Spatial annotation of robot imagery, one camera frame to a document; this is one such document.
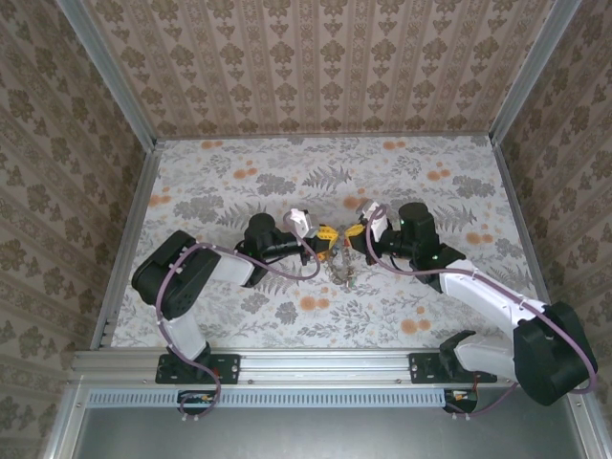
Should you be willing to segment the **metal keyring with keys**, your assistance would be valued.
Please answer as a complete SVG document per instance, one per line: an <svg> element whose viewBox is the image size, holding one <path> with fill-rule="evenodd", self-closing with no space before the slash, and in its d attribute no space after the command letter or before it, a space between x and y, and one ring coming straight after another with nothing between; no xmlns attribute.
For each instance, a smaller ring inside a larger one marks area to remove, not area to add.
<svg viewBox="0 0 612 459"><path fill-rule="evenodd" d="M352 265L350 245L345 238L336 242L335 246L325 253L326 270L331 281L338 286L347 287L351 280L355 281L355 268Z"/></svg>

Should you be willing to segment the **floral patterned table cover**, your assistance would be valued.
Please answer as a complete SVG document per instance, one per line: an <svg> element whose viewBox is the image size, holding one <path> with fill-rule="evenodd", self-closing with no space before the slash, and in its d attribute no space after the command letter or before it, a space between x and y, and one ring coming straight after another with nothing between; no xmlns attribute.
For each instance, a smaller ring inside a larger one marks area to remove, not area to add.
<svg viewBox="0 0 612 459"><path fill-rule="evenodd" d="M346 230L367 200L391 219L406 203L426 204L444 243L537 297L491 141L475 136L166 142L134 263L176 230L232 248L259 212L281 222L306 209ZM252 288L208 283L196 322L217 348L422 348L466 329L497 334L462 302L350 253L353 290L331 281L325 261L292 256Z"/></svg>

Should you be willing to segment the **grey metal sheet panel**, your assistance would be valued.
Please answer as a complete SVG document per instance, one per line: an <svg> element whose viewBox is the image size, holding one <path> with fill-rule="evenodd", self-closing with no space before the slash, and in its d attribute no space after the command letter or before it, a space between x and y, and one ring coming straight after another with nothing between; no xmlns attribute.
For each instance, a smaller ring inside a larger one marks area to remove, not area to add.
<svg viewBox="0 0 612 459"><path fill-rule="evenodd" d="M476 419L440 409L94 409L75 459L586 459L564 404L514 397Z"/></svg>

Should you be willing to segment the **thin aluminium table edge rail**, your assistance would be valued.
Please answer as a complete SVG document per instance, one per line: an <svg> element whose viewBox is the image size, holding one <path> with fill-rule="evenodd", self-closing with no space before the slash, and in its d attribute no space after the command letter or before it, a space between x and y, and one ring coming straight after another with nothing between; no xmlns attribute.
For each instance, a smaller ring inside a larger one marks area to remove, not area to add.
<svg viewBox="0 0 612 459"><path fill-rule="evenodd" d="M181 141L229 141L229 140L270 140L270 139L345 139L345 138L420 138L420 137L485 137L490 140L492 135L485 131L459 131L459 132L375 132L375 133L297 133L297 134L254 134L254 135L213 135L213 136L190 136L190 137L158 137L155 144L163 142Z"/></svg>

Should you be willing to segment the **aluminium side rail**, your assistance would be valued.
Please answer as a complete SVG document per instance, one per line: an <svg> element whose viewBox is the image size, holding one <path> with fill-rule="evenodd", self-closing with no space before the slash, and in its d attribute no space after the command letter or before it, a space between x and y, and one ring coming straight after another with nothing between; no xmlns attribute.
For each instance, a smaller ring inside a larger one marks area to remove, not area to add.
<svg viewBox="0 0 612 459"><path fill-rule="evenodd" d="M101 304L97 325L89 349L92 351L109 347L116 327L123 296L142 231L142 223L152 195L165 142L156 142L145 155L142 172L137 183L133 201L123 228L118 253Z"/></svg>
<svg viewBox="0 0 612 459"><path fill-rule="evenodd" d="M513 213L515 225L517 228L517 232L519 235L520 242L522 244L523 250L525 252L527 264L532 275L532 280L535 286L535 291L537 293L537 297L544 301L547 304L551 303L551 298L546 287L546 283L542 274L542 271L539 266L539 262L536 256L536 251L528 231L521 206L519 204L514 184L512 181L512 177L505 162L505 158L503 156L503 152L501 147L498 144L492 144L492 153L495 157L497 167L499 169L499 173L502 179L503 186L505 188L508 201L510 204L510 208Z"/></svg>

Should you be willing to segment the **aluminium extrusion rail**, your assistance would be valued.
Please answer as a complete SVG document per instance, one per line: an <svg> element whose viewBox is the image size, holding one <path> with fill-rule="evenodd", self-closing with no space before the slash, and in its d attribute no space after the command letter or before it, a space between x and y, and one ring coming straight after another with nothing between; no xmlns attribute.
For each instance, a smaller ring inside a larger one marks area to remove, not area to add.
<svg viewBox="0 0 612 459"><path fill-rule="evenodd" d="M408 355L429 349L308 349L229 350L212 354L238 354L241 368L237 384L333 385L410 384ZM71 368L77 374L94 375L124 383L152 382L162 348L109 348L75 353Z"/></svg>

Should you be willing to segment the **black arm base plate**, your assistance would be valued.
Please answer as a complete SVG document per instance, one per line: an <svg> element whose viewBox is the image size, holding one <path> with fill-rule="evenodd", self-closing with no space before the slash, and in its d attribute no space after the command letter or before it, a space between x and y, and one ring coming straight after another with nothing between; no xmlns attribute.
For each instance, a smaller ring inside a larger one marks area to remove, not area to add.
<svg viewBox="0 0 612 459"><path fill-rule="evenodd" d="M196 360L211 370L221 384L237 384L241 359L238 354L210 354ZM155 376L157 384L214 384L204 370L189 365L174 354L159 357Z"/></svg>
<svg viewBox="0 0 612 459"><path fill-rule="evenodd" d="M495 375L465 369L455 357L439 352L408 355L411 381L425 383L496 383Z"/></svg>

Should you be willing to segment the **aluminium frame post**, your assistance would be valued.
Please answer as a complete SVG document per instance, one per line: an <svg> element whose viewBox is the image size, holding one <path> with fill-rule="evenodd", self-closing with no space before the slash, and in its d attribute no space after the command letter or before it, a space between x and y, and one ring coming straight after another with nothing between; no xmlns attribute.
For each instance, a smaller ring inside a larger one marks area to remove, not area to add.
<svg viewBox="0 0 612 459"><path fill-rule="evenodd" d="M499 146L507 135L580 3L581 0L554 2L492 123L489 131L492 146Z"/></svg>
<svg viewBox="0 0 612 459"><path fill-rule="evenodd" d="M83 45L87 55L96 66L104 83L119 106L144 153L155 150L157 135L141 109L133 90L121 72L120 61L113 57L102 33L95 25L93 16L82 0L56 0L68 22Z"/></svg>

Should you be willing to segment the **aluminium lower frame bar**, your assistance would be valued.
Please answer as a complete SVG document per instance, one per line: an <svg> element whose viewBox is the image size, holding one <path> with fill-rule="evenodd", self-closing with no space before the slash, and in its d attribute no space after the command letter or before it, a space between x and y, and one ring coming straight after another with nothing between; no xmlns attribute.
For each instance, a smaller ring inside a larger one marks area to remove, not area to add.
<svg viewBox="0 0 612 459"><path fill-rule="evenodd" d="M567 398L586 459L612 459L612 440L596 396L570 393Z"/></svg>
<svg viewBox="0 0 612 459"><path fill-rule="evenodd" d="M68 380L42 459L73 459L89 394L90 388L82 378Z"/></svg>

